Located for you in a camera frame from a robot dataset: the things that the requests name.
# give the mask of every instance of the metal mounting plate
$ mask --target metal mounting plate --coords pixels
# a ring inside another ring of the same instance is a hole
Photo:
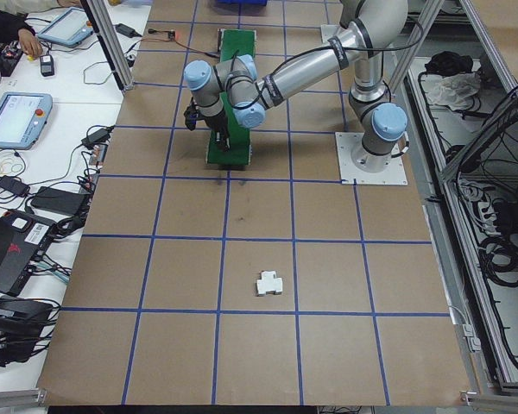
[[[337,132],[336,145],[338,148],[339,176],[342,184],[358,185],[407,185],[407,175],[401,158],[394,158],[382,172],[365,172],[357,168],[351,160],[351,150],[360,145],[363,134]]]
[[[332,36],[336,34],[339,26],[337,24],[322,24],[320,25],[320,36],[322,36],[322,42],[328,41]]]

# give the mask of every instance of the white block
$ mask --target white block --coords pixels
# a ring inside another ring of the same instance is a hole
[[[276,277],[275,271],[261,272],[261,278],[257,281],[257,296],[267,293],[282,294],[282,278]]]

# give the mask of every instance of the person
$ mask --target person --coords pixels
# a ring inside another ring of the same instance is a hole
[[[0,10],[16,14],[36,13],[58,7],[81,7],[80,0],[0,0]]]
[[[32,58],[38,58],[42,54],[41,43],[36,38],[33,28],[22,17],[0,10],[0,43],[12,41],[19,41],[21,50]]]

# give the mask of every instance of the blue joint cap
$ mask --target blue joint cap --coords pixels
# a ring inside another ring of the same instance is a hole
[[[407,129],[407,114],[394,103],[383,103],[374,110],[372,128],[383,140],[397,141]]]
[[[204,60],[195,60],[184,68],[184,80],[190,91],[197,91],[207,85],[211,73],[211,65]]]
[[[244,128],[252,129],[258,127],[265,121],[265,109],[259,104],[254,103],[245,110],[239,110],[237,107],[248,106],[251,102],[239,102],[234,105],[234,116],[238,124]]]
[[[249,54],[245,54],[244,56],[238,56],[238,58],[242,61],[245,67],[248,69],[252,80],[257,80],[257,68],[256,63]]]

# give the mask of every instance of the hand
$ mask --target hand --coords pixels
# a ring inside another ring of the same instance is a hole
[[[35,35],[25,28],[19,29],[17,33],[19,34],[19,45],[23,53],[32,58],[38,58],[42,54],[42,46]]]
[[[80,0],[58,0],[60,7],[81,7]]]

